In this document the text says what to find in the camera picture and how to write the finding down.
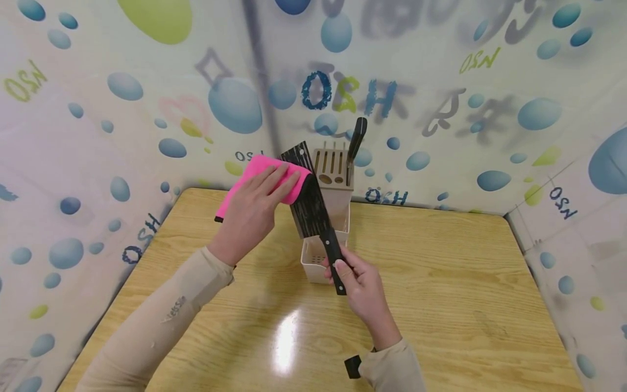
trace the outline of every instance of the beige knife holder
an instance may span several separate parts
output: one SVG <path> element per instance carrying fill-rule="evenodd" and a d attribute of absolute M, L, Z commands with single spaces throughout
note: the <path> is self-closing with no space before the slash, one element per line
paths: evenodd
<path fill-rule="evenodd" d="M 312 162 L 337 241 L 346 246 L 349 239 L 350 197 L 354 189 L 355 167 L 353 163 L 347 164 L 346 144 L 342 143 L 341 149 L 336 147 L 334 142 L 333 148 L 328 149 L 325 142 L 324 148 L 313 151 Z M 322 266 L 326 255 L 319 236 L 303 241 L 300 263 L 309 282 L 328 284 L 324 278 L 325 267 Z"/>

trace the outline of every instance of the right hand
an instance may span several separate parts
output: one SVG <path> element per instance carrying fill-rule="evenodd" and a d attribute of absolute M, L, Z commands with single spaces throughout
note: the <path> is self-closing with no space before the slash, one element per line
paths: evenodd
<path fill-rule="evenodd" d="M 334 266 L 346 288 L 350 309 L 364 322 L 378 351 L 395 345 L 402 337 L 387 306 L 379 271 L 344 246 L 340 248 L 352 269 L 342 260 L 336 260 Z M 333 284 L 329 259 L 325 258 L 322 265 L 327 267 L 325 278 Z"/>

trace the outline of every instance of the left hand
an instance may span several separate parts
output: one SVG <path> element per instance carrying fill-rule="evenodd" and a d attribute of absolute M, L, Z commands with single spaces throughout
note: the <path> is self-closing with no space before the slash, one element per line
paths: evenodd
<path fill-rule="evenodd" d="M 223 263 L 234 267 L 274 228 L 277 205 L 294 188 L 300 173 L 294 172 L 283 184 L 287 164 L 269 166 L 249 178 L 231 198 L 224 222 L 207 249 Z"/>

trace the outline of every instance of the blue circle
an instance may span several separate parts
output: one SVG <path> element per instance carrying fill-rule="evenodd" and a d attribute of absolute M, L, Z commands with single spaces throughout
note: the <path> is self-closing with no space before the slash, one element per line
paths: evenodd
<path fill-rule="evenodd" d="M 296 102 L 296 86 L 285 79 L 274 82 L 268 89 L 268 100 L 275 108 L 285 110 Z"/>
<path fill-rule="evenodd" d="M 111 121 L 109 121 L 109 120 L 102 120 L 100 122 L 100 126 L 101 126 L 102 130 L 105 131 L 108 134 L 113 132 L 113 123 Z"/>
<path fill-rule="evenodd" d="M 107 77 L 109 90 L 118 98 L 136 101 L 144 96 L 142 85 L 126 72 L 113 72 Z"/>
<path fill-rule="evenodd" d="M 97 255 L 98 253 L 102 252 L 104 248 L 105 244 L 103 244 L 102 242 L 94 242 L 89 245 L 89 253 L 91 253 L 92 255 Z"/>
<path fill-rule="evenodd" d="M 50 247 L 48 260 L 59 268 L 66 270 L 74 267 L 83 258 L 83 243 L 76 238 L 65 238 Z"/>
<path fill-rule="evenodd" d="M 562 107 L 548 98 L 535 98 L 518 111 L 518 123 L 524 129 L 541 130 L 555 124 L 562 115 Z"/>
<path fill-rule="evenodd" d="M 31 357 L 40 357 L 52 350 L 55 346 L 55 337 L 51 334 L 43 334 L 35 339 L 33 346 L 31 347 Z"/>
<path fill-rule="evenodd" d="M 542 252 L 540 253 L 540 262 L 544 268 L 551 269 L 555 266 L 555 256 L 549 252 Z"/>
<path fill-rule="evenodd" d="M 155 125 L 158 126 L 161 129 L 165 129 L 167 128 L 167 123 L 165 120 L 162 119 L 155 119 Z"/>
<path fill-rule="evenodd" d="M 431 162 L 431 156 L 424 151 L 416 151 L 407 158 L 405 166 L 412 171 L 419 171 L 427 167 Z"/>
<path fill-rule="evenodd" d="M 470 126 L 470 133 L 476 134 L 483 131 L 483 120 L 479 120 Z"/>
<path fill-rule="evenodd" d="M 61 200 L 59 208 L 66 215 L 75 214 L 80 209 L 80 200 L 72 197 L 65 198 Z"/>
<path fill-rule="evenodd" d="M 70 37 L 67 34 L 57 29 L 48 30 L 48 41 L 59 49 L 69 49 L 72 45 Z"/>
<path fill-rule="evenodd" d="M 18 0 L 18 9 L 28 19 L 36 22 L 46 18 L 46 11 L 35 0 Z"/>
<path fill-rule="evenodd" d="M 166 137 L 159 142 L 159 151 L 161 154 L 170 158 L 183 158 L 187 155 L 187 149 L 178 140 Z"/>
<path fill-rule="evenodd" d="M 550 40 L 546 40 L 541 43 L 535 54 L 541 60 L 548 60 L 549 58 L 555 56 L 561 47 L 562 44 L 558 40 L 551 38 Z"/>
<path fill-rule="evenodd" d="M 43 287 L 53 289 L 61 283 L 61 275 L 56 272 L 49 273 L 43 280 Z"/>
<path fill-rule="evenodd" d="M 485 171 L 477 177 L 477 185 L 486 192 L 494 192 L 509 184 L 512 177 L 498 170 Z"/>
<path fill-rule="evenodd" d="M 35 376 L 25 379 L 14 392 L 37 392 L 41 388 L 41 377 Z"/>
<path fill-rule="evenodd" d="M 568 27 L 575 23 L 579 15 L 581 15 L 581 6 L 578 3 L 567 4 L 553 15 L 553 26 L 558 29 Z"/>
<path fill-rule="evenodd" d="M 390 137 L 387 140 L 387 146 L 392 150 L 398 150 L 401 148 L 401 141 L 397 137 Z"/>
<path fill-rule="evenodd" d="M 109 187 L 111 196 L 117 201 L 128 201 L 130 199 L 129 184 L 122 177 L 114 177 L 111 180 L 111 186 Z"/>
<path fill-rule="evenodd" d="M 488 28 L 488 21 L 487 20 L 484 20 L 483 22 L 479 23 L 479 25 L 475 29 L 475 34 L 473 34 L 472 39 L 475 40 L 475 41 L 480 40 L 481 37 L 483 36 L 483 34 L 485 33 L 485 30 L 487 28 Z"/>
<path fill-rule="evenodd" d="M 68 13 L 60 13 L 59 22 L 61 22 L 64 27 L 70 30 L 74 30 L 78 27 L 78 21 L 76 21 L 76 18 Z"/>
<path fill-rule="evenodd" d="M 323 113 L 316 117 L 313 127 L 320 135 L 335 135 L 337 132 L 337 118 L 332 113 Z"/>
<path fill-rule="evenodd" d="M 115 231 L 118 231 L 120 229 L 120 227 L 122 227 L 122 221 L 120 221 L 119 219 L 114 219 L 111 222 L 109 222 L 109 231 L 111 231 L 112 233 Z"/>
<path fill-rule="evenodd" d="M 322 23 L 320 38 L 324 47 L 333 53 L 340 53 L 349 47 L 352 39 L 350 19 L 343 13 L 327 18 Z"/>
<path fill-rule="evenodd" d="M 357 167 L 366 167 L 370 162 L 372 162 L 372 153 L 369 149 L 360 147 L 353 161 L 354 165 Z"/>
<path fill-rule="evenodd" d="M 251 134 L 261 127 L 261 106 L 255 91 L 235 78 L 223 78 L 209 91 L 209 107 L 216 119 L 238 134 Z"/>
<path fill-rule="evenodd" d="M 512 156 L 510 156 L 510 162 L 511 163 L 523 163 L 524 161 L 527 160 L 527 155 L 524 154 L 523 152 L 516 152 L 515 154 L 512 154 Z"/>
<path fill-rule="evenodd" d="M 473 109 L 476 109 L 479 106 L 483 105 L 484 101 L 485 101 L 485 97 L 483 96 L 483 94 L 479 94 L 479 93 L 473 94 L 468 99 L 468 106 L 470 106 Z"/>
<path fill-rule="evenodd" d="M 307 9 L 311 0 L 275 0 L 275 2 L 284 13 L 298 15 Z"/>
<path fill-rule="evenodd" d="M 70 113 L 72 113 L 72 116 L 78 119 L 83 117 L 83 114 L 85 113 L 81 105 L 78 105 L 76 102 L 70 102 L 68 104 L 68 109 L 70 109 Z"/>
<path fill-rule="evenodd" d="M 577 366 L 579 366 L 579 370 L 581 370 L 585 377 L 594 378 L 596 376 L 596 369 L 594 368 L 594 364 L 587 356 L 583 354 L 577 354 Z"/>
<path fill-rule="evenodd" d="M 572 294 L 575 291 L 575 281 L 568 275 L 565 275 L 557 282 L 557 288 L 562 294 Z"/>
<path fill-rule="evenodd" d="M 24 265 L 31 261 L 31 257 L 33 257 L 33 252 L 25 246 L 17 248 L 11 252 L 11 261 L 13 264 Z"/>
<path fill-rule="evenodd" d="M 594 187 L 609 194 L 627 194 L 627 128 L 616 131 L 594 152 L 588 176 Z"/>
<path fill-rule="evenodd" d="M 592 38 L 592 28 L 584 27 L 577 30 L 571 37 L 571 46 L 577 47 L 585 44 Z"/>

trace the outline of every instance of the black knife handle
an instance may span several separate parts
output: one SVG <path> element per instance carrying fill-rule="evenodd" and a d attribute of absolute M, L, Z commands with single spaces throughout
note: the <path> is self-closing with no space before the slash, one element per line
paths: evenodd
<path fill-rule="evenodd" d="M 331 269 L 331 276 L 333 277 L 333 284 L 335 285 L 335 293 L 337 295 L 346 295 L 346 288 L 338 275 L 337 270 L 333 266 L 336 260 L 342 260 L 346 263 L 346 259 L 340 249 L 340 243 L 337 241 L 337 235 L 335 235 L 335 229 L 333 227 L 325 230 L 320 234 L 320 239 L 324 245 L 324 250 L 327 252 L 327 258 L 329 259 L 329 266 Z"/>

